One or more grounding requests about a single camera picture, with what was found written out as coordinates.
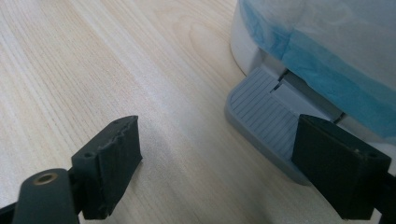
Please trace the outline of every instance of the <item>ribbed surface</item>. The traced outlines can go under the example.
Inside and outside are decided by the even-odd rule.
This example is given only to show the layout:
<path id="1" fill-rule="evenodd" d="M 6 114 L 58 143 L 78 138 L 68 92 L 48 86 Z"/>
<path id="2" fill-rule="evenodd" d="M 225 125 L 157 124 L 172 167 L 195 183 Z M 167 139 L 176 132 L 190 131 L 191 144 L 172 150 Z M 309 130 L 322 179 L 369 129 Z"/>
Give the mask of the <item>ribbed surface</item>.
<path id="1" fill-rule="evenodd" d="M 290 160 L 298 118 L 270 93 L 277 80 L 253 71 L 231 96 L 231 110 L 264 146 Z"/>

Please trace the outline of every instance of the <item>light wood surface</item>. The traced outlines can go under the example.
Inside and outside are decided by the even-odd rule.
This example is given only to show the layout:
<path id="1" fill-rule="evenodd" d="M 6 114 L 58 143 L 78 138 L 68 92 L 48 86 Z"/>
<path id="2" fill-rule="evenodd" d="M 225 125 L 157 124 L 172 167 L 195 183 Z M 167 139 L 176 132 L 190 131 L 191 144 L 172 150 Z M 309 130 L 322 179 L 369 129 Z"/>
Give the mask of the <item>light wood surface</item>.
<path id="1" fill-rule="evenodd" d="M 0 207 L 138 115 L 142 163 L 113 215 L 82 223 L 343 223 L 224 118 L 244 78 L 229 46 L 235 4 L 0 1 Z"/>

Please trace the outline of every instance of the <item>gray pedal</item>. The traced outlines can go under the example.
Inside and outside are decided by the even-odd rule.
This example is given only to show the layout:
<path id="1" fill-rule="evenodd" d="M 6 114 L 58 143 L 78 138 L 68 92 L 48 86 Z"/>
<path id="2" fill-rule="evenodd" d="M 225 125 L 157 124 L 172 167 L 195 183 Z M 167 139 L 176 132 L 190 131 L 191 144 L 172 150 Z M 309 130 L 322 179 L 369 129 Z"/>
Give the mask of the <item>gray pedal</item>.
<path id="1" fill-rule="evenodd" d="M 312 105 L 299 91 L 291 88 L 289 82 L 282 84 L 263 69 L 255 69 L 230 92 L 225 115 L 260 153 L 287 176 L 299 184 L 310 185 L 291 162 L 298 117 L 304 113 L 334 119 L 342 112 L 334 109 L 329 118 L 328 111 L 324 113 Z"/>

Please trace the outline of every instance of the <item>wooden floor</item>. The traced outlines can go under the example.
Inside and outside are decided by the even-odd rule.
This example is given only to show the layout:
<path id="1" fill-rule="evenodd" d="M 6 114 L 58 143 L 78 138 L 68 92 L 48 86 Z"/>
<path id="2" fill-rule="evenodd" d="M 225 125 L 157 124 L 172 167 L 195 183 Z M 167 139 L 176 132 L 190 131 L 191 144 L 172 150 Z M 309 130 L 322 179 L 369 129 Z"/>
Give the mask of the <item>wooden floor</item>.
<path id="1" fill-rule="evenodd" d="M 114 214 L 89 223 L 343 223 L 224 118 L 245 77 L 230 51 L 235 5 L 0 1 L 0 207 L 138 115 L 144 159 Z"/>

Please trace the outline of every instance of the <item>wood grain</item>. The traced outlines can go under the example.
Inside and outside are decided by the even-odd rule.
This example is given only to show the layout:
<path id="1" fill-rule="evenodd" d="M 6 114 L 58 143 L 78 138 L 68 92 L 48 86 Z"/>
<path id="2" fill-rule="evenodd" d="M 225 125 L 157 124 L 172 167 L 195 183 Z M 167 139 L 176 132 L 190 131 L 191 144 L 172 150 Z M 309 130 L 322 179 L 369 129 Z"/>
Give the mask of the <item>wood grain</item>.
<path id="1" fill-rule="evenodd" d="M 114 214 L 87 222 L 344 222 L 224 118 L 244 78 L 229 46 L 235 4 L 0 1 L 0 206 L 28 176 L 69 168 L 111 120 L 138 115 L 143 162 Z"/>

